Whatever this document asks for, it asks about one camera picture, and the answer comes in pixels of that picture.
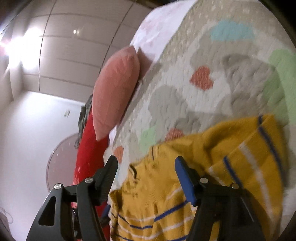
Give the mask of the yellow striped knit sweater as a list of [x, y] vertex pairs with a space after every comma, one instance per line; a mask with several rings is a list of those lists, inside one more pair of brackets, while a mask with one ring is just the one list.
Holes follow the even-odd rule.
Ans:
[[112, 240], [272, 240], [287, 149], [271, 114], [150, 147], [110, 193]]

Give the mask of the white bed sheet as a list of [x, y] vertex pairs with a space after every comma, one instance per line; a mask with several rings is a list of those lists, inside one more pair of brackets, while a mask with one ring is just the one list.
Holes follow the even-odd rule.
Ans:
[[140, 144], [142, 134], [156, 128], [162, 142], [171, 128], [185, 134], [205, 129], [203, 113], [193, 104], [202, 92], [191, 85], [191, 57], [198, 47], [198, 1], [179, 1], [154, 9], [132, 40], [140, 54], [140, 69], [133, 97], [121, 122], [110, 132], [109, 145]]

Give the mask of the pink arched headboard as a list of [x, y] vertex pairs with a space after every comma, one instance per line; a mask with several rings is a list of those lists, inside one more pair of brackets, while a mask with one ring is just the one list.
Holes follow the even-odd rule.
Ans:
[[46, 169], [46, 184], [50, 192], [55, 184], [72, 185], [76, 166], [78, 133], [62, 140], [51, 152]]

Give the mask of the beige built-in wardrobe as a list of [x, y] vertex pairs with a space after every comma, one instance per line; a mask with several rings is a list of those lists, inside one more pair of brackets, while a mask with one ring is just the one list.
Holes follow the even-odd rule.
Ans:
[[23, 90], [86, 100], [150, 11], [144, 1], [23, 1], [1, 24], [1, 105]]

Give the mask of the pink pillow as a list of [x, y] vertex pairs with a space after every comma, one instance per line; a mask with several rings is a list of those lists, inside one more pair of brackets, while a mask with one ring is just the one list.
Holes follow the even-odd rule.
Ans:
[[133, 46], [114, 53], [96, 80], [92, 97], [92, 116], [96, 140], [102, 140], [120, 123], [132, 97], [140, 72]]

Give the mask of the red embroidered quilt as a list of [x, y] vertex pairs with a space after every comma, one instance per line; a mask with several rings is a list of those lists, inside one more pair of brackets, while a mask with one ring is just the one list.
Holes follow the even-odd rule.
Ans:
[[92, 111], [90, 111], [78, 146], [73, 185], [93, 176], [98, 169], [104, 167], [103, 155], [108, 146], [108, 136], [99, 141], [96, 140]]

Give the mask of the heart patterned bed quilt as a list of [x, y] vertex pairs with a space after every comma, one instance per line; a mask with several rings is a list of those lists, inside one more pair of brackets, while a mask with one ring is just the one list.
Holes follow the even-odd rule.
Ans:
[[295, 212], [295, 47], [259, 1], [198, 1], [140, 81], [105, 156], [112, 240], [185, 240], [175, 158], [251, 193], [267, 240]]

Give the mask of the grey knitted blanket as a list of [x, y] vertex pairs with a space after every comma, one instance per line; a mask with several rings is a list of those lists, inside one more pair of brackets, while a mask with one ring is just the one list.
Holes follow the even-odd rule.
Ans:
[[90, 95], [88, 100], [86, 101], [86, 104], [81, 107], [80, 115], [79, 115], [79, 120], [78, 120], [78, 137], [75, 141], [74, 147], [75, 149], [78, 149], [81, 138], [83, 136], [83, 132], [88, 120], [88, 116], [90, 114], [90, 110], [92, 108], [92, 96]]

